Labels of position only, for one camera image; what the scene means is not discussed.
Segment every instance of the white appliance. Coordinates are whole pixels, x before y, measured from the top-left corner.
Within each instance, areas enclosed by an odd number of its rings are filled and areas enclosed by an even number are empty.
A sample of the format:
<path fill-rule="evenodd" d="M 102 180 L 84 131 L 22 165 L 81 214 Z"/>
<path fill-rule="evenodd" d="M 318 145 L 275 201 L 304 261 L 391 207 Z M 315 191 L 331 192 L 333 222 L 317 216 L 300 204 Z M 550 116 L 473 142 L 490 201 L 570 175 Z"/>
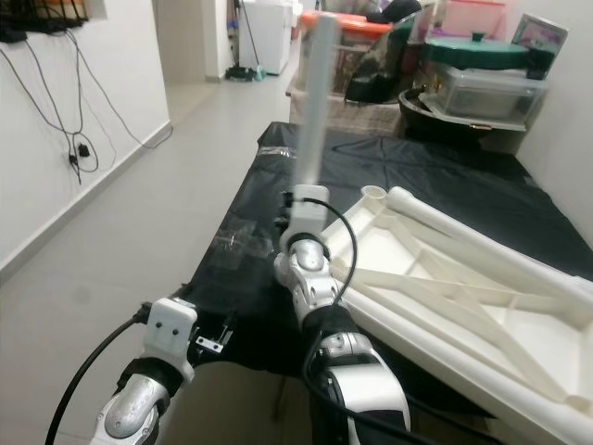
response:
<path fill-rule="evenodd" d="M 245 0 L 245 10 L 240 10 L 239 18 L 239 64 L 255 69 L 258 62 L 249 37 L 246 16 L 258 52 L 259 65 L 269 74 L 280 74 L 290 54 L 292 2 Z"/>

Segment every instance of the pvc pipe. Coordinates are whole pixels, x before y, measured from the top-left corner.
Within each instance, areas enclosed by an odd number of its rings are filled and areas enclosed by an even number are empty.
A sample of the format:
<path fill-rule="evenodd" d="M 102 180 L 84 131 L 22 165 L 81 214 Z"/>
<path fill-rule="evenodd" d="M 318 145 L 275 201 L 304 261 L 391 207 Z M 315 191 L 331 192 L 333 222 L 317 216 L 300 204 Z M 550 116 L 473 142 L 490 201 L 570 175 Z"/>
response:
<path fill-rule="evenodd" d="M 512 264 L 518 271 L 530 274 L 553 289 L 562 293 L 568 293 L 578 298 L 588 307 L 593 308 L 593 293 L 589 292 L 582 284 L 579 284 L 579 280 L 575 277 L 549 268 L 547 265 L 542 265 L 512 248 L 507 248 L 497 243 L 420 201 L 402 187 L 394 187 L 389 191 L 387 207 L 410 216 L 460 242 L 485 250 L 499 260 Z"/>
<path fill-rule="evenodd" d="M 316 184 L 319 180 L 336 38 L 335 17 L 320 15 L 309 59 L 305 123 L 298 136 L 293 185 Z"/>

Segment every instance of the black tablecloth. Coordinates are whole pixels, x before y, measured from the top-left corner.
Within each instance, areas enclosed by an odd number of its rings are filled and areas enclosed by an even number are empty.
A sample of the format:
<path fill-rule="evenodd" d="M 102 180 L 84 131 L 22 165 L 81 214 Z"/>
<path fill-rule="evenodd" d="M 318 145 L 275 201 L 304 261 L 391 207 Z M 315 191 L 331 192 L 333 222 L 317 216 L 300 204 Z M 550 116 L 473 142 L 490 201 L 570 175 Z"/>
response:
<path fill-rule="evenodd" d="M 236 314 L 235 336 L 213 360 L 298 373 L 303 350 L 297 320 L 272 267 L 278 252 L 273 220 L 289 186 L 296 146 L 295 125 L 274 122 L 260 137 L 259 153 L 217 236 L 181 291 L 200 310 L 204 332 Z M 510 248 L 593 278 L 591 250 L 513 156 L 330 131 L 321 184 L 341 211 L 360 198 L 364 185 L 403 186 Z M 384 353 L 404 389 L 433 405 L 447 405 L 448 388 L 395 351 Z"/>

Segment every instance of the orange lid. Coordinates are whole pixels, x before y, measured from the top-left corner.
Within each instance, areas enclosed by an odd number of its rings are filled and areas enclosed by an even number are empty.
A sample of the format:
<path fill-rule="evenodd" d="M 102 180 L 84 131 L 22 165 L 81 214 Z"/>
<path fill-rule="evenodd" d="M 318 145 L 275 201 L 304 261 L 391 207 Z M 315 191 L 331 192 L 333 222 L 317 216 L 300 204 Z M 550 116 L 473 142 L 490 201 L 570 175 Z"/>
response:
<path fill-rule="evenodd" d="M 307 11 L 300 16 L 300 22 L 310 30 L 315 28 L 317 18 L 321 14 L 331 14 L 343 32 L 355 32 L 365 34 L 370 37 L 379 38 L 384 33 L 391 30 L 391 25 L 381 23 L 370 23 L 364 16 L 355 16 L 353 14 L 329 13 L 322 11 Z"/>

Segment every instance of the green lid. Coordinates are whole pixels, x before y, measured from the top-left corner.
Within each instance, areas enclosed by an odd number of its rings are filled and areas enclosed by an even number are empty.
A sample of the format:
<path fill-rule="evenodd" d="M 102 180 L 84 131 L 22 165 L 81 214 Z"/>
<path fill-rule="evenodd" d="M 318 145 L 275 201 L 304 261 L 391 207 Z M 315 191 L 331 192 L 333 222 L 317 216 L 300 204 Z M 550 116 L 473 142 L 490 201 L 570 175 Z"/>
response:
<path fill-rule="evenodd" d="M 439 37 L 427 39 L 423 57 L 435 63 L 444 63 L 459 70 L 516 70 L 527 67 L 529 50 L 518 44 L 505 44 L 482 40 L 475 32 L 468 37 Z"/>

